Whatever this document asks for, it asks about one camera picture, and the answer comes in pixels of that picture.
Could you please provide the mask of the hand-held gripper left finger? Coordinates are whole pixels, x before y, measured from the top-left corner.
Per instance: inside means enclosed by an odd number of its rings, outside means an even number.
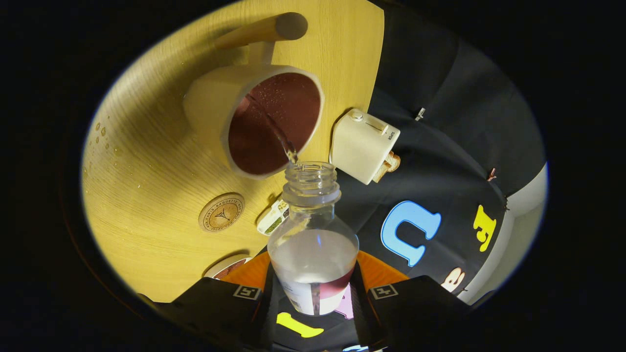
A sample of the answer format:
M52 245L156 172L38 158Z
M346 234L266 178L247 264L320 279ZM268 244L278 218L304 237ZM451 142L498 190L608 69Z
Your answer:
M273 278L264 250L223 279L199 279L171 302L140 298L159 316L220 352L269 352Z

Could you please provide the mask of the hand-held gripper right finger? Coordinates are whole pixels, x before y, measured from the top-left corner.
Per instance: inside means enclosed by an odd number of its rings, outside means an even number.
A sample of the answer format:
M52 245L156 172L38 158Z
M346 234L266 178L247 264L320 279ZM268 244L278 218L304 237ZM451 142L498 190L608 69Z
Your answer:
M431 352L476 310L427 275L409 278L360 251L353 270L358 342L383 352Z

